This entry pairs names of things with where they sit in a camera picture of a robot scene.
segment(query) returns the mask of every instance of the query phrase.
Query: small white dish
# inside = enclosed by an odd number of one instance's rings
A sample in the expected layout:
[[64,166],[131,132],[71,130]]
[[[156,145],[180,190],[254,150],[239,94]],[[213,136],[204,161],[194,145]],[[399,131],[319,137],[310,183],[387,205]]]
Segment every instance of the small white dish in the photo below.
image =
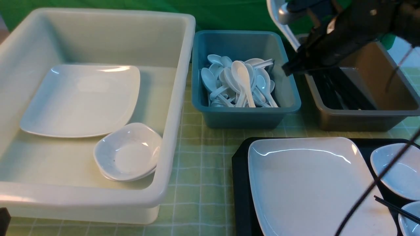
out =
[[58,65],[48,71],[20,127],[59,138],[109,134],[128,123],[139,89],[134,66]]
[[[249,181],[265,236],[334,235],[373,181],[356,145],[346,138],[264,139],[248,152]],[[373,195],[357,209],[341,236],[395,236],[387,207]]]
[[[401,209],[420,217],[420,202],[409,203]],[[412,222],[411,220],[405,218],[404,216],[398,214],[398,224],[401,229],[402,235],[404,236],[420,236],[420,227],[417,223]]]
[[154,172],[162,137],[143,123],[131,123],[107,135],[94,149],[101,173],[112,181],[134,181]]
[[[373,171],[378,175],[405,144],[380,147],[370,155]],[[414,201],[420,200],[420,150],[411,146],[381,179],[395,194]]]

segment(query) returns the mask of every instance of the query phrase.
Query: white bowl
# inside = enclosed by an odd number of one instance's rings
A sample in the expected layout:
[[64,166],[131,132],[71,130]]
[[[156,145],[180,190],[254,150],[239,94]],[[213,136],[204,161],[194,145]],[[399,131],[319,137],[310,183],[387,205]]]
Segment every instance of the white bowl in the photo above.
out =
[[112,181],[134,181],[154,172],[162,137],[143,123],[107,135],[94,149],[101,173]]
[[[405,144],[380,147],[370,155],[373,171],[378,175]],[[381,179],[395,194],[410,200],[420,200],[420,150],[411,146]]]
[[[401,209],[410,212],[411,214],[420,217],[420,202],[412,202]],[[404,236],[420,236],[420,227],[417,223],[398,214],[398,224]]]

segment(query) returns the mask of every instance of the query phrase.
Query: black chopsticks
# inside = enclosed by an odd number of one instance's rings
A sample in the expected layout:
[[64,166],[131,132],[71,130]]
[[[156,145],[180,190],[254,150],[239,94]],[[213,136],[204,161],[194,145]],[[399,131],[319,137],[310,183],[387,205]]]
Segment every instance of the black chopsticks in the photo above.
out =
[[378,196],[374,196],[375,200],[381,204],[383,204],[384,206],[388,207],[391,210],[394,210],[396,212],[398,212],[399,214],[401,214],[402,216],[412,220],[414,223],[420,224],[420,218],[411,214],[410,212],[407,212],[395,205],[393,205],[392,203],[389,203],[387,201],[385,201],[384,199],[378,197]]

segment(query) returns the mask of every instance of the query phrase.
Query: black cable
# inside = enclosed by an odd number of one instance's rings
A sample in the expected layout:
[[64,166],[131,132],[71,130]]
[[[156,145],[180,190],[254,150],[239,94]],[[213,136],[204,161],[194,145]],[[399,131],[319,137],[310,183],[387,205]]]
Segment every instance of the black cable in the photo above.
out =
[[372,189],[379,183],[381,178],[388,172],[389,169],[400,159],[400,157],[408,150],[408,148],[414,144],[414,141],[420,136],[420,128],[416,131],[413,137],[408,141],[408,143],[398,152],[398,154],[391,160],[391,162],[384,168],[384,170],[373,180],[370,186],[365,190],[363,195],[357,200],[357,202],[353,205],[350,209],[349,213],[347,213],[344,220],[341,222],[340,227],[337,229],[335,236],[339,236],[340,233],[343,231],[344,227],[346,226],[349,219],[352,217],[353,213],[357,210],[357,208],[362,204],[365,198],[369,195]]

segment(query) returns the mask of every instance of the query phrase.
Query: white square plate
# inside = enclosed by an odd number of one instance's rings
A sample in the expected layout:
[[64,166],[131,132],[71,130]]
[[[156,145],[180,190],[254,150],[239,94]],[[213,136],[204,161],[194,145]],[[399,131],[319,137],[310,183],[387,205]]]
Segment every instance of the white square plate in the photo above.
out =
[[[346,138],[265,139],[251,144],[249,180],[265,236],[331,236],[373,181],[356,145]],[[374,188],[341,236],[395,236],[389,210]]]
[[139,89],[134,66],[58,65],[48,71],[20,127],[61,138],[109,134],[128,123]]

